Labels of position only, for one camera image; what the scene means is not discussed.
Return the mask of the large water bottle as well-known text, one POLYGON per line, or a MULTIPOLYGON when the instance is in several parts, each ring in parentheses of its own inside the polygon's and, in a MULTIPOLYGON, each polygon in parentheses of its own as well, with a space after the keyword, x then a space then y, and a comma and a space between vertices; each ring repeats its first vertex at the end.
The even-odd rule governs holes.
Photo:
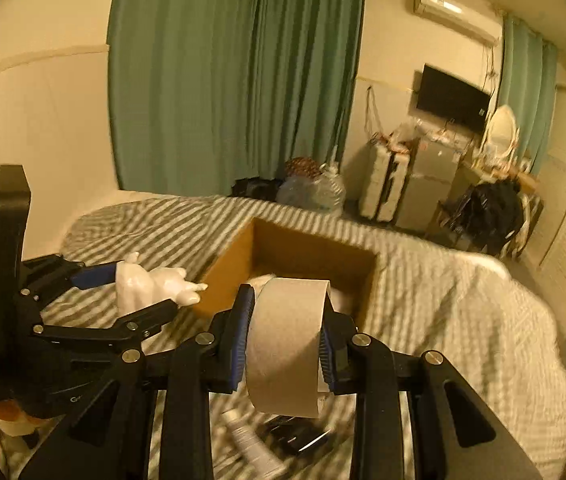
POLYGON ((339 218, 344 211, 346 188, 336 162, 320 167, 311 191, 311 206, 315 212, 339 218))

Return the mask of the cardboard tape roll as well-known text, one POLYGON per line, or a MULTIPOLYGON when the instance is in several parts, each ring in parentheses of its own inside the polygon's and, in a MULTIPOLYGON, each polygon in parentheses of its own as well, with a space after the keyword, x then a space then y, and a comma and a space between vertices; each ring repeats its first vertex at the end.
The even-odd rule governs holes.
POLYGON ((248 396, 261 413, 317 418, 328 393, 320 338, 330 283, 271 278, 257 292, 246 342, 248 396))

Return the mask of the green curtain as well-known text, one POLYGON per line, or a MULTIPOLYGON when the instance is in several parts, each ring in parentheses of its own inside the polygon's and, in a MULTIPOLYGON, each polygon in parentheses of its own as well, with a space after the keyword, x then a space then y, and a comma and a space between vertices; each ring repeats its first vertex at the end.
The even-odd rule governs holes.
POLYGON ((119 184, 228 194, 295 157, 341 159, 364 0, 112 0, 119 184))
POLYGON ((511 107, 519 128, 515 155, 535 176, 545 161, 555 102, 558 50, 513 14, 503 20, 498 104, 511 107))

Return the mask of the white air conditioner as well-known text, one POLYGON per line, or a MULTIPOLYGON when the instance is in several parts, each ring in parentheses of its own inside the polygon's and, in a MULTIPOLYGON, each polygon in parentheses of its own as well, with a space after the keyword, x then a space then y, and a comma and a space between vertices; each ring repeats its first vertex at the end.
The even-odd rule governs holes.
POLYGON ((495 46, 501 39, 501 23, 454 0, 413 0, 413 12, 485 46, 495 46))

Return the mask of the white oval mirror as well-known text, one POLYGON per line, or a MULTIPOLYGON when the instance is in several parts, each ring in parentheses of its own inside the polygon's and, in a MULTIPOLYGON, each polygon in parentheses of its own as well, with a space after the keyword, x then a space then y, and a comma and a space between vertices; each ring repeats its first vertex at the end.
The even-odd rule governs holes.
POLYGON ((499 106, 487 122, 481 154, 488 162, 504 162, 513 155, 518 134, 519 128, 511 107, 499 106))

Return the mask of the brown cardboard box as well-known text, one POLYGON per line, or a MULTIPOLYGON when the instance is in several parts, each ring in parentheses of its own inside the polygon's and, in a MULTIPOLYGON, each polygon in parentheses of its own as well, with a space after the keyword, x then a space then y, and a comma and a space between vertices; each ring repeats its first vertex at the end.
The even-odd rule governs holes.
POLYGON ((370 250, 253 218, 205 261, 198 281, 208 288, 194 312, 198 318, 212 318, 232 307, 241 284, 273 274, 330 281, 345 295, 341 311, 361 327, 370 310, 377 265, 370 250))

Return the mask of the black backpack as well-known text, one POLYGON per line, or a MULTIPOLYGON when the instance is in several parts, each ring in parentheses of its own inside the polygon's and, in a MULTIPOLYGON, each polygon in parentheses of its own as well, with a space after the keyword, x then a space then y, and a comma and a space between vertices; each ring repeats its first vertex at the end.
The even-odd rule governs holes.
POLYGON ((461 198, 454 211, 453 225, 461 228, 481 252, 496 257, 524 223, 519 192, 517 179, 481 182, 461 198))

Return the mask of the white suitcase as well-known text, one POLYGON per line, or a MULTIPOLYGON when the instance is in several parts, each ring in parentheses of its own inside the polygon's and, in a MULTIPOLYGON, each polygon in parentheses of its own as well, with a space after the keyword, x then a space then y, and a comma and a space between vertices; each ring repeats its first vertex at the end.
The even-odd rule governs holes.
POLYGON ((376 143, 370 147, 359 200, 359 212, 363 218, 382 223, 394 221, 409 162, 410 152, 403 144, 387 148, 376 143))

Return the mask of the wooden dresser table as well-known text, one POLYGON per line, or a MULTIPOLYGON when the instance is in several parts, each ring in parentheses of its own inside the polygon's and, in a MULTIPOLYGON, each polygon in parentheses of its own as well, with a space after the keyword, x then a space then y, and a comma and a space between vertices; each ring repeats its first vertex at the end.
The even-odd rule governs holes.
POLYGON ((484 170, 468 162, 461 162, 458 169, 461 170, 462 175, 466 177, 470 185, 476 185, 482 182, 493 183, 511 178, 518 181, 520 190, 527 195, 534 195, 539 191, 540 183, 535 177, 531 174, 519 171, 514 167, 510 167, 507 170, 501 168, 484 170))

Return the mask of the brown patterned bag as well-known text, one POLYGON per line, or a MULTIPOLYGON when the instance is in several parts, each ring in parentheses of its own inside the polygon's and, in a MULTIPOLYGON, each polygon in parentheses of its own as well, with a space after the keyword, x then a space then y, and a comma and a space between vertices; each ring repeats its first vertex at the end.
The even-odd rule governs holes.
POLYGON ((321 175, 321 165, 310 157, 294 157, 284 163, 285 176, 315 180, 321 175))

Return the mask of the white tube with barcode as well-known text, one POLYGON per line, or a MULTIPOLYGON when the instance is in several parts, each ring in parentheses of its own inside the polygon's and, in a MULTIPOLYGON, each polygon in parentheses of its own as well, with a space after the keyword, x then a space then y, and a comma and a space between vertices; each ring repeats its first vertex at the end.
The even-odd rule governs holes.
POLYGON ((238 411, 223 412, 221 417, 236 448, 260 479, 277 479, 286 472, 284 463, 257 436, 238 411))

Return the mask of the wall mounted television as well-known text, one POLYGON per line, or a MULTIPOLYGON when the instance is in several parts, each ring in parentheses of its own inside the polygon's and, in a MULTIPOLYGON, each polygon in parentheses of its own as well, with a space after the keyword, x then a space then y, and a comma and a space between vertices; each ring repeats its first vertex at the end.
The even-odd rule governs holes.
POLYGON ((476 134, 486 128, 491 96, 473 84, 425 64, 416 92, 416 108, 450 120, 476 134))

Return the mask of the silver mini fridge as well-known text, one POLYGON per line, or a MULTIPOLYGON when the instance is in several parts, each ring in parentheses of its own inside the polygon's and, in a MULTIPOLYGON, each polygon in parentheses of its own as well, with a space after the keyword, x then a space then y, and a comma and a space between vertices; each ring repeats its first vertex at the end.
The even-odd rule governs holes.
POLYGON ((460 163, 461 152, 421 138, 413 143, 408 175, 394 218, 399 230, 424 232, 439 202, 444 202, 460 163))

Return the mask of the checkered bed cover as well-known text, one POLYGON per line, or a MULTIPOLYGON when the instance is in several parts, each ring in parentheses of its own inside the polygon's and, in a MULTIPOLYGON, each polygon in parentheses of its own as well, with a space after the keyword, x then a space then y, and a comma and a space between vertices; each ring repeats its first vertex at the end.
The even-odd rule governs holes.
MULTIPOLYGON (((224 249, 254 217, 324 235, 378 255, 379 276, 362 332, 391 350, 419 356, 436 349, 494 411, 543 479, 559 479, 566 465, 566 370, 548 306, 509 278, 476 266, 459 252, 418 238, 261 200, 234 197, 151 198, 105 207, 71 227, 60 252, 87 264, 140 252, 145 269, 183 266, 190 276, 224 249)), ((114 286, 70 290, 42 312, 45 324, 107 327, 117 317, 114 286)), ((210 396, 216 479, 257 479, 236 451, 219 416, 235 408, 255 429, 244 386, 232 396, 210 396)), ((328 400, 322 420, 334 446, 316 462, 294 465, 291 479, 348 479, 354 399, 328 400)))

